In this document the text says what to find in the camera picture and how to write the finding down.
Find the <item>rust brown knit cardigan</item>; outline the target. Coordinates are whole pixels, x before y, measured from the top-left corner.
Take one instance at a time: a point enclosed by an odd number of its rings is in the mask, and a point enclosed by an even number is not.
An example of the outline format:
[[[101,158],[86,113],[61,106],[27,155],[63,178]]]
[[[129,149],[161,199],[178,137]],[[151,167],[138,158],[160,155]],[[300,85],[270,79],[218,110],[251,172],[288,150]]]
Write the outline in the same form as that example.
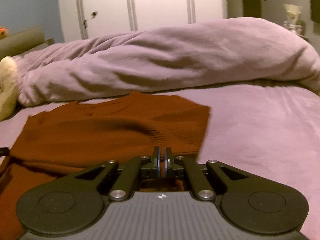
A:
[[[209,116],[208,106],[180,96],[135,92],[29,117],[1,165],[1,239],[22,233],[15,209],[27,190],[110,159],[126,163],[155,146],[196,157]]]

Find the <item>cream plush face pillow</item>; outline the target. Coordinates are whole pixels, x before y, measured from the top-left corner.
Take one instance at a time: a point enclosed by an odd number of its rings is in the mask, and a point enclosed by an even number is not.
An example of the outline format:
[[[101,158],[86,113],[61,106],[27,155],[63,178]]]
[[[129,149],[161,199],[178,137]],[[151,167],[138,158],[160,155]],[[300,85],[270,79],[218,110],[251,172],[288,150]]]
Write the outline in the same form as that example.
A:
[[[1,60],[1,121],[10,117],[18,98],[17,64],[12,57]]]

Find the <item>lilac bed sheet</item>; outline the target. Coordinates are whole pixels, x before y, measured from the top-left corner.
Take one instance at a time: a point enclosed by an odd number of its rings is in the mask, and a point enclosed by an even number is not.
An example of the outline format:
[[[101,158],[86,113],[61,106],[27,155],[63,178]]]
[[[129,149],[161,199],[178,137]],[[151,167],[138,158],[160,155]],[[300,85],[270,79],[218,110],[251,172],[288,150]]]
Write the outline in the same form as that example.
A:
[[[319,239],[319,96],[267,80],[172,91],[211,109],[198,157],[216,159],[299,190],[309,202],[302,232]]]

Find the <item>grey green headboard cushion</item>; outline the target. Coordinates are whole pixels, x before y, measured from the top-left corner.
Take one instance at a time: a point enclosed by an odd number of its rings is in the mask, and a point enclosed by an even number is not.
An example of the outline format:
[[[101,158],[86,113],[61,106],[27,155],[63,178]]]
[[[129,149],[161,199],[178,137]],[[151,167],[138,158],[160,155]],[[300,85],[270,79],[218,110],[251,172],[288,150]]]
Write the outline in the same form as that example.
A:
[[[41,50],[54,43],[53,38],[46,39],[42,27],[29,28],[1,39],[1,60],[6,56],[25,55]]]

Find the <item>lilac rumpled duvet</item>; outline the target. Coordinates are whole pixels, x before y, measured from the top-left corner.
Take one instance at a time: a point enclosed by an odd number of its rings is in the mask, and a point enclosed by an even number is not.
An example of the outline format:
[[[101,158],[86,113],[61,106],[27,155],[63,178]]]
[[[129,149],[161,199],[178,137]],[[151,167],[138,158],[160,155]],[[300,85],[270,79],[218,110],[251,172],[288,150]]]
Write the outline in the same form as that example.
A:
[[[319,93],[319,55],[298,35],[242,17],[53,44],[17,65],[25,107],[268,79]]]

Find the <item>orange plush toy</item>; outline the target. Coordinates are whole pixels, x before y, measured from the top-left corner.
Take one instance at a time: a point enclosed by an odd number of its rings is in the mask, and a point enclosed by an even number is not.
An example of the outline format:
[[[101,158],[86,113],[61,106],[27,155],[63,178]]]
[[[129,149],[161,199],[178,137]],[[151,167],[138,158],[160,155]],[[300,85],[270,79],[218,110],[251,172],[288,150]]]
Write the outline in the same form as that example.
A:
[[[9,36],[9,31],[6,27],[0,27],[0,39],[4,39]]]

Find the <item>white wardrobe with doors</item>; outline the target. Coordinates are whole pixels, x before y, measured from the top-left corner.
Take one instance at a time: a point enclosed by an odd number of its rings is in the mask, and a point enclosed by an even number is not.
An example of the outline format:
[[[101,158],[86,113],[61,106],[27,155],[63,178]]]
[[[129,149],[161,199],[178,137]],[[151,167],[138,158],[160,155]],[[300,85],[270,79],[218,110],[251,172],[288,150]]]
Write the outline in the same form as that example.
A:
[[[227,16],[226,0],[58,0],[65,41]]]

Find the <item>cluttered side table items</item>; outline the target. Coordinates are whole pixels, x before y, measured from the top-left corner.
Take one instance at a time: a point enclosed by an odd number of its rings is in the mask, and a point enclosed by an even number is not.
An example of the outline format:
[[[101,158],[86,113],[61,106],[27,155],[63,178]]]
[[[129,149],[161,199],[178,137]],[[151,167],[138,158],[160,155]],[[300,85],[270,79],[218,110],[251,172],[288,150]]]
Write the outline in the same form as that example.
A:
[[[286,12],[286,20],[284,21],[284,28],[299,35],[304,35],[304,23],[302,22],[301,14],[303,7],[294,4],[283,4],[284,10]]]

